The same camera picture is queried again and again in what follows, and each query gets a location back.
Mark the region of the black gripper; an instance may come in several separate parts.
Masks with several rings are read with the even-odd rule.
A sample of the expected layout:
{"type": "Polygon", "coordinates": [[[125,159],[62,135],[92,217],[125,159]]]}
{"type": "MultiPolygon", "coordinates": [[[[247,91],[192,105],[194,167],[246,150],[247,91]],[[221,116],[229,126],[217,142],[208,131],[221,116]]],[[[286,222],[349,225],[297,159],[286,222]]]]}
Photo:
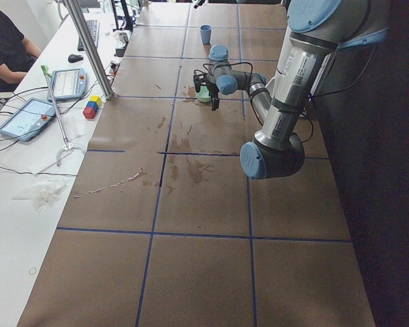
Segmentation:
{"type": "MultiPolygon", "coordinates": [[[[205,0],[193,0],[194,9],[198,9],[205,3],[205,0]]],[[[210,73],[205,74],[206,96],[211,99],[211,109],[217,110],[219,108],[219,89],[216,85],[216,77],[210,73]]]]}

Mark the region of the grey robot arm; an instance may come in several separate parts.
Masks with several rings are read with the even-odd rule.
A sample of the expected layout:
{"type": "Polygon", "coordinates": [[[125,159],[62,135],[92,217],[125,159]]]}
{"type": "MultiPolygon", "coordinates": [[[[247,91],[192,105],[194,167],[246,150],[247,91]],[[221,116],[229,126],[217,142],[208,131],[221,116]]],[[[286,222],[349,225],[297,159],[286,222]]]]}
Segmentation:
{"type": "Polygon", "coordinates": [[[324,58],[338,49],[382,42],[390,9],[390,1],[291,1],[272,89],[261,74],[234,70],[227,47],[211,47],[206,72],[194,75],[196,89],[207,86],[214,110],[219,94],[245,91],[262,125],[240,150],[248,177],[285,177],[300,170],[305,151],[293,129],[324,58]]]}

